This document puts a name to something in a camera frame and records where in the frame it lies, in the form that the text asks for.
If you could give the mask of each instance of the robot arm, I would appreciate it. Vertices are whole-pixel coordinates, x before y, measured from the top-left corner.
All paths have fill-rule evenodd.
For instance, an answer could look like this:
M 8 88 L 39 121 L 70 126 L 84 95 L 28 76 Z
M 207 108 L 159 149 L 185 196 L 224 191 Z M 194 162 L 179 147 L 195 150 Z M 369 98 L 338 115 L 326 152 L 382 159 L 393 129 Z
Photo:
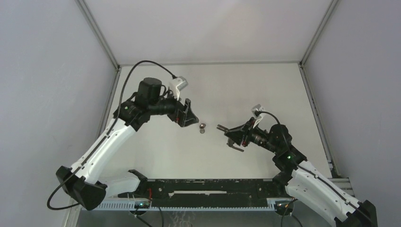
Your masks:
M 114 112 L 114 118 L 89 150 L 70 168 L 61 166 L 56 176 L 63 190 L 87 210 L 96 208 L 104 198 L 123 192 L 133 192 L 140 180 L 132 173 L 99 179 L 110 158 L 120 146 L 152 115 L 167 115 L 181 127 L 199 122 L 191 110 L 191 101 L 180 102 L 179 91 L 188 83 L 182 77 L 174 78 L 169 89 L 173 94 L 160 96 L 162 83 L 155 78 L 140 82 L 135 100 L 123 102 Z
M 263 107 L 254 107 L 252 117 L 245 124 L 228 129 L 218 125 L 228 137 L 227 145 L 239 151 L 254 143 L 275 154 L 273 161 L 281 171 L 273 181 L 285 192 L 306 204 L 333 227 L 376 227 L 377 217 L 373 204 L 361 203 L 324 177 L 307 158 L 291 145 L 292 137 L 285 125 L 275 124 L 270 131 L 257 124 L 263 118 Z

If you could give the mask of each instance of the small metal object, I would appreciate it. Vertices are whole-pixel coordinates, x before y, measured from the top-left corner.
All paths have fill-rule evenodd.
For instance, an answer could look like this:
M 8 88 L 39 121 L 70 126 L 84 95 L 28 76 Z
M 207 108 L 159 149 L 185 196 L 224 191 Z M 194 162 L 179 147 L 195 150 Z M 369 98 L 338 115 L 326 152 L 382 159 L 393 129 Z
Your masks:
M 205 127 L 206 127 L 206 124 L 205 124 L 205 123 L 201 123 L 201 124 L 199 125 L 199 128 L 200 128 L 199 132 L 200 132 L 201 134 L 204 134 L 204 133 L 205 133 Z

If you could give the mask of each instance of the enclosure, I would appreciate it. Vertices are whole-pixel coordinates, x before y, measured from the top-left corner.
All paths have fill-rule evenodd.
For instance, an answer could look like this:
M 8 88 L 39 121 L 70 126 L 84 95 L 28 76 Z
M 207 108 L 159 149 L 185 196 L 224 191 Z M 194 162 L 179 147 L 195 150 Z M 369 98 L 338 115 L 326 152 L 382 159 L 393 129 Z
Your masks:
M 128 209 L 48 210 L 59 166 L 79 159 L 118 107 L 132 66 L 156 61 L 189 83 L 204 123 L 180 128 L 152 116 L 108 160 L 102 176 L 136 169 L 149 179 L 261 180 L 280 171 L 256 145 L 226 145 L 261 104 L 286 125 L 318 171 L 399 226 L 401 2 L 383 0 L 7 0 L 1 22 L 2 226 L 144 226 Z M 138 66 L 123 99 L 158 66 Z M 265 116 L 269 130 L 276 122 Z M 55 206 L 74 201 L 63 192 Z M 304 226 L 330 226 L 297 202 Z M 269 207 L 177 210 L 169 226 L 280 226 Z M 159 213 L 143 218 L 160 225 Z M 296 226 L 287 218 L 284 226 Z

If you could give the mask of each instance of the white wall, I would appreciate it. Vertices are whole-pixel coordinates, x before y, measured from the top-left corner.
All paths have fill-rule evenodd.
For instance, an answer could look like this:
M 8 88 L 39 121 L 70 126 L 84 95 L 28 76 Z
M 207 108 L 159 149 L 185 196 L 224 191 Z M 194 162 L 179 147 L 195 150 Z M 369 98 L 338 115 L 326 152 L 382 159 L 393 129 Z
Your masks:
M 401 223 L 400 11 L 341 1 L 306 67 L 340 172 L 386 227 Z
M 120 91 L 132 67 L 123 67 L 112 113 L 118 106 Z M 111 158 L 103 175 L 136 169 L 150 179 L 235 179 L 273 178 L 279 170 L 274 154 L 255 144 L 239 152 L 229 148 L 218 124 L 233 128 L 252 117 L 251 108 L 261 104 L 288 127 L 292 144 L 304 153 L 326 177 L 331 177 L 322 141 L 297 64 L 212 64 L 169 65 L 176 76 L 188 80 L 181 98 L 189 98 L 200 123 L 180 128 L 166 116 L 152 116 L 135 136 L 129 138 Z M 127 82 L 126 100 L 145 77 L 155 77 L 168 85 L 171 77 L 158 66 L 139 66 Z M 266 116 L 260 128 L 276 124 Z
M 300 61 L 331 0 L 87 0 L 117 61 Z
M 2 1 L 0 34 L 0 225 L 60 226 L 55 172 L 95 140 L 114 68 L 72 0 Z

